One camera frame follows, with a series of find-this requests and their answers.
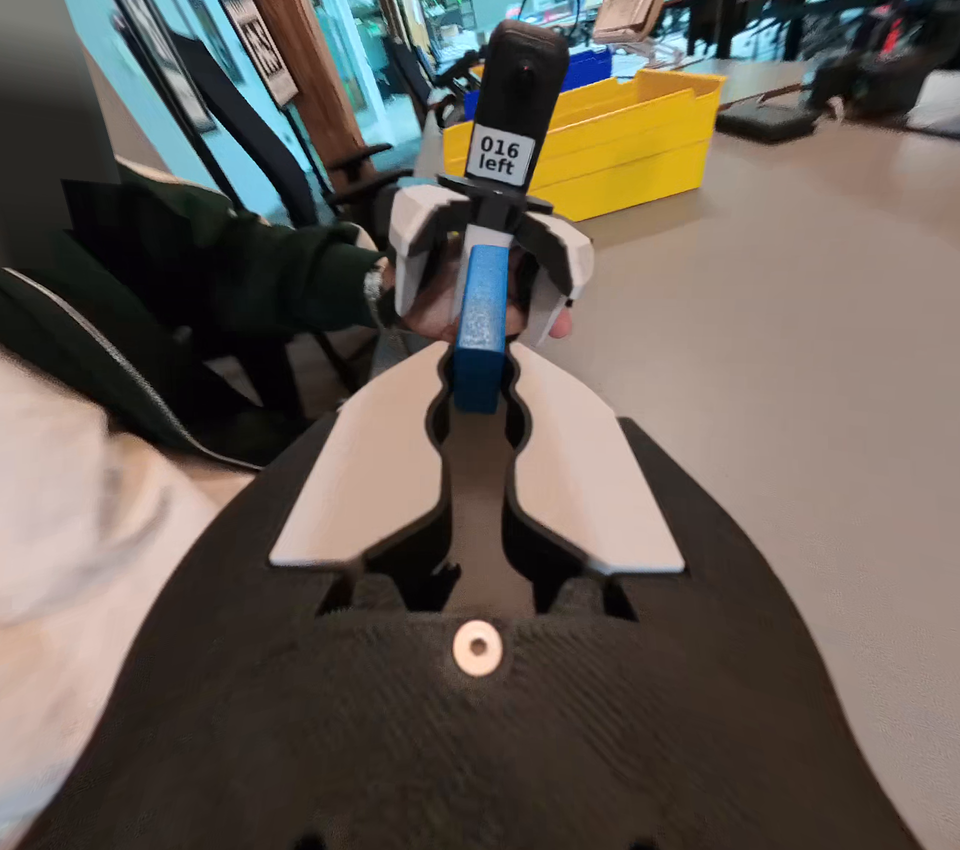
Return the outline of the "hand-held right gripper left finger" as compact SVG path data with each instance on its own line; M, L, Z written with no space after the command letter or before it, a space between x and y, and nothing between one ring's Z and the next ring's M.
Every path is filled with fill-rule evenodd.
M351 396L306 476L270 564L389 578L414 612L454 585L449 468L450 346L432 343Z

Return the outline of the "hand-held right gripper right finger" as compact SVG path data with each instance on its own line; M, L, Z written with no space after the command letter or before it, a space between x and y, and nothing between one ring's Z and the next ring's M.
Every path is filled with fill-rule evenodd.
M504 555L548 612L570 580L604 604L622 578L677 577L686 562L626 423L575 376L522 343L504 372Z

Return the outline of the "yellow plastic bin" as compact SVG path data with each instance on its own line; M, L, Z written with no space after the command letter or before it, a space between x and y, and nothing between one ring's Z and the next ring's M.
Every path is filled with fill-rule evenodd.
M563 92L531 194L579 222L696 191L725 81L642 69Z

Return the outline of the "blue rectangular block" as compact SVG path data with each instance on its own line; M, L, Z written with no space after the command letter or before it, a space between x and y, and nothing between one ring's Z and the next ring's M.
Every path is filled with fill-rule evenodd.
M466 270L453 352L453 399L463 413L494 414L505 362L510 251L477 244Z

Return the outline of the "person's left forearm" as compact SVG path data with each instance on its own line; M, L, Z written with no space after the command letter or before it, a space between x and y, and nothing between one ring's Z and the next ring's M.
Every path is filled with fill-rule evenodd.
M173 326L287 336L376 326L382 259L350 224L292 229L220 191L120 163L119 184L64 181L78 243Z

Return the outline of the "grey desk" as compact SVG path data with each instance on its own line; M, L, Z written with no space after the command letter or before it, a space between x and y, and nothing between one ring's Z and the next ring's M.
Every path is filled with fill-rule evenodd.
M925 848L958 848L958 141L714 136L699 189L581 224L542 353L738 522Z

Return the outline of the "person's left hand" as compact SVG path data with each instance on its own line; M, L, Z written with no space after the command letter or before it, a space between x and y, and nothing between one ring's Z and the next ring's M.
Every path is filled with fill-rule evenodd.
M451 235L430 272L430 280L420 287L406 315L399 317L396 327L424 340L454 344L459 334L459 318L452 317L454 297L461 268L462 239ZM505 318L507 339L517 338L527 326L528 309L521 303L519 274L530 257L520 249L510 251L508 304Z

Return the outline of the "blue plastic bin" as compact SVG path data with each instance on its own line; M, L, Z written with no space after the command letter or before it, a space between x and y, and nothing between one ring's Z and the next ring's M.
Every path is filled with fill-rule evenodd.
M573 52L569 56L567 72L560 91L566 93L591 86L611 79L612 75L613 53L610 47L603 45Z

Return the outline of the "black office chair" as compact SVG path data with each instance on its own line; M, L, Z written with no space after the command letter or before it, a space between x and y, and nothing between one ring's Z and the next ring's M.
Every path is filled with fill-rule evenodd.
M428 119L434 118L438 129L444 130L450 118L457 122L460 98L450 88L438 87L427 76L419 57L401 39L390 36L385 41L390 63L411 100L414 115L420 129L425 129Z
M376 157L394 152L392 144L377 143L325 164L329 185L323 200L336 217L342 217L350 208L369 205L384 188L414 175L414 166L407 163L386 169L375 166Z

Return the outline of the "black flat box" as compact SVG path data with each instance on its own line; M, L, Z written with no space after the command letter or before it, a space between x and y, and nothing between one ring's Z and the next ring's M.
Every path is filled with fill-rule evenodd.
M718 112L715 132L764 146L777 146L811 136L819 120L820 112L809 107L750 100Z

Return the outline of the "black framed marker sign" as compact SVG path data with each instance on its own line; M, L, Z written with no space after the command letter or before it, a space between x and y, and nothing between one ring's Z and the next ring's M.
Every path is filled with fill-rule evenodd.
M275 106L286 109L299 88L254 0L218 0Z

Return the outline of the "black high-back chair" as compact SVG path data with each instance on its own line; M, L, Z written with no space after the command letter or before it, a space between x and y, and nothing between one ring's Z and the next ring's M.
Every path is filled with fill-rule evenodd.
M171 40L209 111L270 181L291 225L297 229L318 225L318 206L306 172L282 139L201 41L175 32Z

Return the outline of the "person's green jacket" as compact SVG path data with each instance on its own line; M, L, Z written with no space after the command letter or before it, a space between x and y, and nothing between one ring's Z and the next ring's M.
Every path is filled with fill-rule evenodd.
M1 301L4 351L165 450L256 472L312 425L242 395L148 313L100 313L6 267Z

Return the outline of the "person's white clothing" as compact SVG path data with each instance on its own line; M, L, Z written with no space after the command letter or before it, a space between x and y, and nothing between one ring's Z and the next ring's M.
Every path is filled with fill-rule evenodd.
M156 447L2 351L2 848L65 782L174 569L253 477Z

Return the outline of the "black battery charger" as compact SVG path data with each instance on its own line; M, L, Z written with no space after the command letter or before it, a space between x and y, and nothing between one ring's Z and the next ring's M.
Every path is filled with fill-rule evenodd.
M804 77L800 103L822 113L839 100L845 114L861 120L903 116L917 104L934 68L931 53L917 48L822 54Z

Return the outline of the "large black framed poster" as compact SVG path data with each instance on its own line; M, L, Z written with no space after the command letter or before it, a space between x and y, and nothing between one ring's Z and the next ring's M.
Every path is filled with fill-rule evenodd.
M144 57L144 70L157 79L160 93L174 106L175 114L199 135L214 132L215 120L186 70L162 14L150 0L113 1L129 39Z

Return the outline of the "wooden post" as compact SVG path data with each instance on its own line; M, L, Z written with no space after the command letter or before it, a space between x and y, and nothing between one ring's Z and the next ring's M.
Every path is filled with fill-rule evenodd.
M295 106L336 190L350 184L339 164L365 148L354 111L309 0L254 0L299 89Z

